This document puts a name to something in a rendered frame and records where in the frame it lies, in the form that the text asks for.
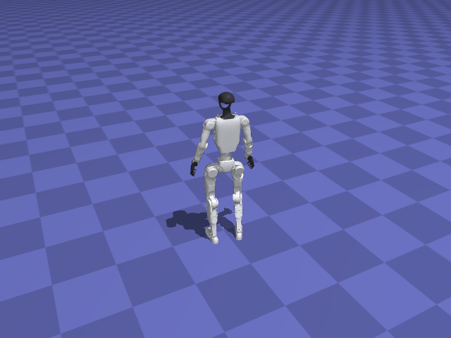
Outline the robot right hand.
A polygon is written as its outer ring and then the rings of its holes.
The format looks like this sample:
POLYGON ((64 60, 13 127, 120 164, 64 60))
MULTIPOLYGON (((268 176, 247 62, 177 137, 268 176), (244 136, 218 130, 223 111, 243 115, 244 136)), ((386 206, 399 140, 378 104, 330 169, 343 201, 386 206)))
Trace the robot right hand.
POLYGON ((253 161, 253 158, 252 158, 252 156, 248 156, 247 157, 248 158, 248 162, 247 162, 247 164, 250 162, 250 164, 248 165, 249 167, 250 167, 250 169, 252 169, 253 167, 254 167, 254 161, 253 161))

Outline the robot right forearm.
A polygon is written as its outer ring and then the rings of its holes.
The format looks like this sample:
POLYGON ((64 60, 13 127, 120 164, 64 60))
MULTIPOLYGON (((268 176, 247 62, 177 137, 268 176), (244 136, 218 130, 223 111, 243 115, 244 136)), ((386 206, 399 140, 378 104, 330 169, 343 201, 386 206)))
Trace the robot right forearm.
POLYGON ((246 159, 248 159, 248 156, 252 156, 252 147, 253 147, 253 142, 251 144, 245 145, 245 157, 246 159))

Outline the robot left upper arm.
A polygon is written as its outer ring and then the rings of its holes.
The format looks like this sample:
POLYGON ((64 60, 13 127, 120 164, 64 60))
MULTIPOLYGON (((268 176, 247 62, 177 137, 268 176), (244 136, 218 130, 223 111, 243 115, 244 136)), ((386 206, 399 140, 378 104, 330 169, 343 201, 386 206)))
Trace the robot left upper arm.
POLYGON ((207 140, 209 138, 209 135, 211 133, 211 130, 214 129, 216 124, 215 118, 206 119, 203 124, 202 134, 201 134, 201 140, 199 144, 199 148, 201 150, 206 150, 208 143, 207 140))

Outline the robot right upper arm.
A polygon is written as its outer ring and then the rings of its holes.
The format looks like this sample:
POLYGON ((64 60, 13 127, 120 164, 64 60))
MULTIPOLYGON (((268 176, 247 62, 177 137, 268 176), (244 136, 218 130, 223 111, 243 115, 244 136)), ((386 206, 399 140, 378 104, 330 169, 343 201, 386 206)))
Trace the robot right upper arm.
POLYGON ((242 132, 245 136, 242 138, 242 142, 245 145, 251 144, 252 138, 251 138, 251 130, 250 130, 250 126, 249 126, 249 119, 244 115, 239 115, 239 117, 241 120, 242 132))

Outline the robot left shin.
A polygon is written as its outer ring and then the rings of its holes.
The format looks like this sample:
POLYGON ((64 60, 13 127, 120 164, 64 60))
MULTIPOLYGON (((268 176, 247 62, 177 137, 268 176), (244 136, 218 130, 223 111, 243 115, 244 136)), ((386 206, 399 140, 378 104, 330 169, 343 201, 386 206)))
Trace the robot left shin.
POLYGON ((211 229, 211 236, 214 237, 214 234, 216 236, 216 223, 217 223, 217 218, 218 218, 218 210, 217 208, 212 209, 212 203, 211 200, 208 199, 206 201, 206 212, 207 212, 207 218, 210 224, 210 229, 211 229))

